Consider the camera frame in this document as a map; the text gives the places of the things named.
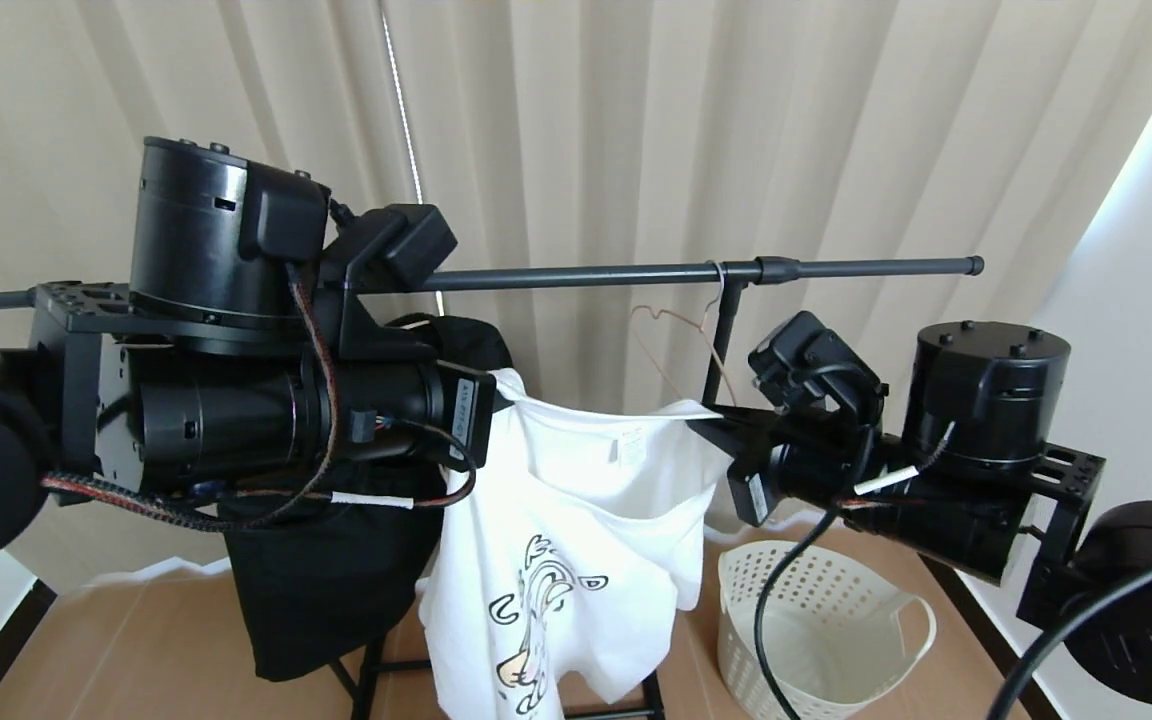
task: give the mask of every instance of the robotic arm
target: robotic arm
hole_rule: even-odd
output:
[[[328,218],[339,234],[323,249]],[[308,501],[326,460],[483,465],[493,377],[439,361],[357,301],[419,290],[454,247],[434,206],[356,217],[305,173],[147,138],[131,282],[45,283],[6,301],[35,314],[28,347],[0,350],[0,550],[52,492],[179,520],[251,483]],[[758,272],[773,262],[790,278],[790,260]],[[1105,460],[1047,442],[1069,354],[1018,325],[924,328],[904,427],[882,434],[887,387],[799,313],[749,355],[776,410],[713,406],[722,418],[691,427],[732,455],[751,525],[798,497],[991,583],[1038,538],[1016,614],[1052,628],[1152,566],[1152,502],[1106,511],[1079,546]],[[59,473],[92,492],[40,482]],[[1055,506],[1043,530],[1029,523],[1037,498]],[[1066,645],[1100,682],[1152,703],[1152,583]]]

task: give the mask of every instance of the white plastic basket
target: white plastic basket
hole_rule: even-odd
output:
[[[753,541],[718,560],[722,623],[718,666],[732,696],[755,720],[786,715],[763,680],[755,655],[755,605],[763,583],[791,541]],[[900,612],[918,602],[927,638],[905,651]],[[763,616],[768,665],[803,720],[850,717],[890,691],[932,649],[937,616],[918,596],[902,592],[846,555],[809,547],[776,579]]]

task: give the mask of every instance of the black garment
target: black garment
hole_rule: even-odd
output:
[[[438,348],[444,361],[479,370],[513,364],[492,325],[431,314],[409,314],[389,325],[412,323],[426,323],[411,332]],[[328,480],[367,495],[430,498],[447,491],[433,462],[412,460],[340,465]],[[285,501],[227,501],[220,515],[248,518]],[[310,506],[297,511],[305,518],[324,510]],[[333,506],[308,525],[225,535],[256,675],[300,679],[382,637],[415,601],[416,581],[442,530],[442,510],[348,505]]]

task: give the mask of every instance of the floor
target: floor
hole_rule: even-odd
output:
[[[900,687],[859,720],[963,720],[984,717],[1001,682],[996,667],[918,558],[895,544],[831,530],[823,544],[920,594],[940,626],[937,642]],[[659,669],[670,720],[742,719],[717,668],[718,548],[707,550],[698,609],[680,612],[672,652]],[[412,614],[391,634],[385,659],[425,657]],[[361,652],[346,659],[357,670]],[[577,676],[559,685],[564,707],[604,707]],[[631,696],[622,705],[637,700]],[[147,584],[105,585],[58,600],[0,685],[0,719],[347,720],[349,697],[328,669],[291,683],[252,675],[250,647],[229,575],[188,573]],[[424,670],[382,676],[374,720],[434,720],[433,680]],[[1028,719],[1016,710],[1011,719]]]

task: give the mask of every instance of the clothes rack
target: clothes rack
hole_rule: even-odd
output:
[[[558,287],[609,287],[636,285],[697,285],[719,282],[722,286],[714,327],[714,350],[726,361],[732,342],[732,327],[740,310],[741,293],[749,286],[781,285],[805,278],[855,278],[884,275],[975,275],[984,270],[984,259],[970,258],[914,259],[914,260],[843,260],[802,262],[778,256],[763,256],[752,260],[726,263],[695,263],[667,265],[602,265],[584,268],[524,268],[524,270],[447,270],[434,273],[412,291],[485,291],[485,290],[544,290]],[[356,288],[359,295],[380,295],[388,288]],[[0,291],[0,310],[32,306],[35,291]],[[708,372],[702,402],[712,404],[718,396],[722,370],[710,357]],[[430,670],[430,660],[384,661],[385,638],[366,646],[358,669],[358,680],[349,676],[342,661],[329,667],[353,697],[351,720],[370,720],[376,685],[387,673]],[[641,707],[582,712],[567,720],[620,720],[628,717],[649,717],[666,720],[659,679],[654,673],[643,680],[644,705]]]

